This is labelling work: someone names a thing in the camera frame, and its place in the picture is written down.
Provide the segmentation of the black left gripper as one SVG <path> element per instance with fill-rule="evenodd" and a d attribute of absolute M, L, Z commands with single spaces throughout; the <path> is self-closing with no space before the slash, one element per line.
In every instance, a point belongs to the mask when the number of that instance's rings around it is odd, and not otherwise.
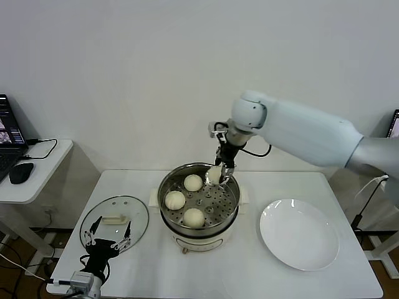
<path fill-rule="evenodd" d="M 84 245 L 89 259 L 86 263 L 85 270 L 92 274 L 103 274 L 107 263 L 110 259 L 119 255 L 121 250 L 125 250 L 131 244 L 131 222 L 128 222 L 123 238 L 116 241 L 95 239 L 94 235 L 102 221 L 100 216 L 91 226 L 89 230 L 84 231 Z"/>

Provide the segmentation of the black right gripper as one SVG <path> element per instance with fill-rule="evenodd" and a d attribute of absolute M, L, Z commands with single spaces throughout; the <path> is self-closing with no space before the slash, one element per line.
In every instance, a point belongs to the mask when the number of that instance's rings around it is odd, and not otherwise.
<path fill-rule="evenodd" d="M 226 141 L 221 145 L 221 149 L 218 148 L 216 150 L 214 165 L 219 166 L 221 163 L 224 164 L 224 166 L 221 167 L 221 175 L 219 177 L 220 184 L 227 183 L 233 175 L 235 167 L 234 159 L 241 148 L 241 146 L 236 146 Z"/>

